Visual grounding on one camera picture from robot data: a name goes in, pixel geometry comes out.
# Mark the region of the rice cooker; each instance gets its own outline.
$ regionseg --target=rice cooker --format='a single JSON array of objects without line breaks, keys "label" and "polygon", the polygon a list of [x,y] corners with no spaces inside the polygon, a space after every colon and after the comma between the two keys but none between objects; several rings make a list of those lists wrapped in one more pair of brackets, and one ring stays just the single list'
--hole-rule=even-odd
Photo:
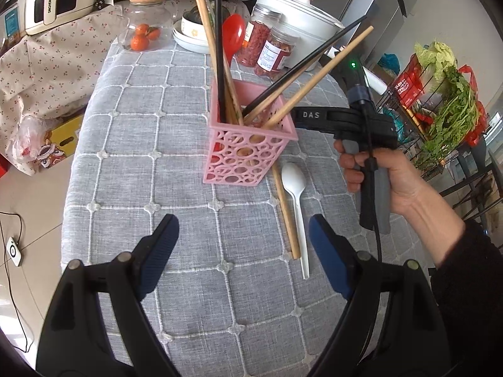
[{"label": "rice cooker", "polygon": [[257,0],[257,4],[281,12],[281,24],[299,37],[285,66],[291,68],[344,28],[335,17],[311,4],[313,0]]}]

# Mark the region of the screw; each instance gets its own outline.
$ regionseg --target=screw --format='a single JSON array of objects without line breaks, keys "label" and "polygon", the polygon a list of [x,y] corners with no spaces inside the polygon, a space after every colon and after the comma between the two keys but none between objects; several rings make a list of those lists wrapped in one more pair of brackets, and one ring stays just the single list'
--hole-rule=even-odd
[{"label": "screw", "polygon": [[370,258],[372,258],[372,255],[370,255],[367,251],[358,251],[356,253],[356,256],[361,261],[368,261]]},{"label": "screw", "polygon": [[407,261],[407,266],[414,271],[419,269],[419,264],[417,263],[417,261],[414,261],[413,259],[409,259]]},{"label": "screw", "polygon": [[127,262],[131,259],[131,252],[121,252],[118,256],[117,259],[119,262]]},{"label": "screw", "polygon": [[68,268],[69,269],[77,269],[80,266],[80,261],[78,259],[72,259],[68,263]]}]

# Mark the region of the power cord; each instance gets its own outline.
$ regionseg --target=power cord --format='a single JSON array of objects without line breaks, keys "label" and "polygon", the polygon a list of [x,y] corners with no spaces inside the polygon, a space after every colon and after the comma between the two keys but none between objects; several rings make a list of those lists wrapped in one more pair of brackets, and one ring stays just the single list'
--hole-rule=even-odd
[{"label": "power cord", "polygon": [[[18,240],[20,240],[21,239],[21,235],[23,233],[23,220],[21,219],[21,216],[19,214],[17,214],[16,212],[3,212],[3,211],[0,211],[0,214],[6,215],[6,216],[17,216],[19,218],[19,238],[18,238]],[[23,334],[25,336],[25,341],[26,341],[25,349],[24,350],[21,349],[20,347],[14,346],[14,345],[13,345],[13,348],[21,351],[22,353],[28,353],[30,351],[30,349],[31,349],[32,344],[33,344],[33,340],[31,341],[30,346],[28,346],[28,337],[26,336],[25,329],[23,327],[23,324],[21,323],[21,318],[19,317],[18,307],[16,305],[16,302],[14,302],[14,297],[12,296],[11,277],[8,274],[8,269],[7,269],[7,245],[6,245],[6,242],[5,242],[5,237],[3,236],[3,228],[2,228],[2,222],[1,221],[0,221],[0,233],[2,233],[2,241],[3,241],[3,265],[5,267],[5,273],[7,275],[8,293],[11,296],[12,305],[14,306],[14,309],[16,310],[16,316],[18,317],[18,322],[19,322],[19,325],[21,326],[21,330],[23,331]]]},{"label": "power cord", "polygon": [[[368,87],[367,87],[367,92],[369,94],[369,97],[371,97]],[[376,247],[377,247],[377,260],[379,263],[382,263],[381,236],[379,234],[379,224],[377,221],[377,212],[376,212],[376,204],[375,204],[375,176],[374,176],[374,173],[379,168],[379,166],[377,165],[377,159],[374,157],[374,149],[372,146],[372,135],[370,133],[370,120],[369,120],[369,115],[368,115],[367,109],[365,107],[362,107],[362,113],[363,113],[363,117],[365,119],[365,127],[367,130],[367,147],[368,147],[368,152],[369,152],[369,158],[367,160],[365,160],[365,169],[369,172],[367,178],[370,181],[369,182],[369,186],[370,186],[369,202],[372,204],[374,233],[375,233],[375,237],[376,237]],[[361,358],[365,355],[365,352],[367,351],[367,348],[369,347],[370,340],[372,338],[372,333],[374,332],[376,318],[377,318],[377,313],[376,313],[376,316],[374,317],[374,320],[369,328],[367,340],[365,341],[365,345],[363,346],[363,349],[360,353]]]}]

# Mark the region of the chopstick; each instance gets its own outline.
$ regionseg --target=chopstick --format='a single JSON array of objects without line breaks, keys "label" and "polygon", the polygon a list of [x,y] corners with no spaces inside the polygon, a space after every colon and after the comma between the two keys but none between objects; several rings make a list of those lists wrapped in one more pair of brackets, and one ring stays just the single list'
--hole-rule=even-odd
[{"label": "chopstick", "polygon": [[283,182],[281,181],[280,167],[277,160],[274,162],[271,169],[273,171],[274,183],[276,184],[276,191],[278,192],[278,199],[280,200],[281,212],[283,213],[283,219],[285,220],[286,232],[288,234],[288,240],[290,241],[290,248],[292,249],[292,256],[293,259],[299,259],[300,248],[299,240],[297,239],[297,228],[290,214],[290,210],[288,209],[288,201],[286,200],[285,189],[283,188]]},{"label": "chopstick", "polygon": [[[210,17],[208,14],[208,7],[206,6],[206,0],[196,0],[196,4],[198,7],[198,10],[201,15],[201,19],[203,21],[203,26],[204,26],[204,31],[206,33],[206,39],[208,40],[208,47],[210,50],[210,57],[211,57],[211,64],[213,71],[215,74],[217,73],[217,61],[216,61],[216,43],[215,43],[215,35],[213,34],[213,29],[211,27],[211,22],[210,22]],[[242,121],[242,116],[239,118],[237,116],[238,112],[236,110],[227,110],[227,106],[225,106],[226,103],[233,103],[233,107],[236,109],[238,108],[239,115],[241,115],[241,109],[239,107],[239,103],[237,102],[237,94],[235,92],[235,87],[233,84],[233,79],[232,75],[230,73],[229,66],[227,64],[227,61],[224,61],[224,69],[227,70],[228,72],[225,72],[225,76],[227,79],[227,88],[225,89],[225,100],[223,103],[219,103],[219,114],[220,114],[220,121],[222,123],[226,123],[226,117],[229,117],[230,121],[233,124],[238,124],[239,120],[241,119]]]},{"label": "chopstick", "polygon": [[261,102],[266,100],[271,93],[273,93],[279,86],[282,86],[283,83],[289,80],[289,78],[296,74],[300,69],[305,67],[308,64],[312,63],[312,60],[318,55],[321,56],[326,50],[328,50],[332,45],[335,44],[336,41],[341,39],[344,35],[346,35],[350,30],[356,27],[360,22],[366,19],[367,16],[358,18],[358,20],[352,22],[347,27],[345,27],[342,31],[335,34],[332,38],[324,42],[318,48],[316,48],[313,52],[311,52],[308,56],[306,56],[302,61],[300,61],[297,65],[295,65],[292,69],[290,69],[285,75],[279,78],[276,82],[274,82],[271,86],[269,86],[264,92],[258,95],[254,100],[250,102],[250,104],[243,109],[243,116],[247,116],[253,109],[255,109]]},{"label": "chopstick", "polygon": [[310,64],[307,64],[305,67],[300,69],[295,75],[293,75],[288,81],[286,81],[283,85],[281,85],[278,89],[276,89],[269,97],[264,99],[257,107],[255,107],[250,113],[245,116],[245,124],[250,124],[264,109],[266,109],[271,103],[273,103],[282,93],[288,88],[293,81],[295,81],[302,73],[310,67]]},{"label": "chopstick", "polygon": [[365,31],[358,35],[354,40],[352,40],[346,48],[340,51],[328,64],[326,64],[321,70],[314,75],[307,84],[300,88],[295,95],[293,95],[290,100],[279,109],[267,122],[262,125],[264,129],[271,129],[275,127],[281,119],[283,119],[293,107],[300,102],[300,100],[305,97],[311,89],[313,89],[321,79],[325,77],[339,62],[341,62],[363,39],[368,36],[374,29],[373,26],[369,26]]},{"label": "chopstick", "polygon": [[225,109],[225,81],[223,70],[223,45],[222,45],[222,0],[215,0],[215,42],[216,42],[216,78],[218,90],[218,105],[220,111]]}]

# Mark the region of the table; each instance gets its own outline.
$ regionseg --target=table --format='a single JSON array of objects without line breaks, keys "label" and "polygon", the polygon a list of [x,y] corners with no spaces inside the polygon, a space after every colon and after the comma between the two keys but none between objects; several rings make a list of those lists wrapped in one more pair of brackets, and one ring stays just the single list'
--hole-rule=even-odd
[{"label": "table", "polygon": [[[302,279],[268,174],[257,187],[202,183],[212,72],[208,57],[174,42],[157,52],[112,45],[80,132],[66,198],[62,265],[95,264],[132,250],[165,214],[180,237],[155,292],[143,303],[160,342],[184,376],[303,376],[323,350],[344,308],[309,244],[311,276]],[[268,83],[231,66],[235,79]],[[312,73],[285,92],[290,97]],[[325,77],[302,106],[347,106]],[[299,165],[308,185],[307,220],[322,213],[357,249],[375,254],[358,224],[333,139],[299,129],[280,162]],[[421,244],[402,217],[382,237],[383,259],[416,258]],[[107,295],[100,296],[117,358],[128,361]],[[381,307],[378,324],[382,323]]]}]

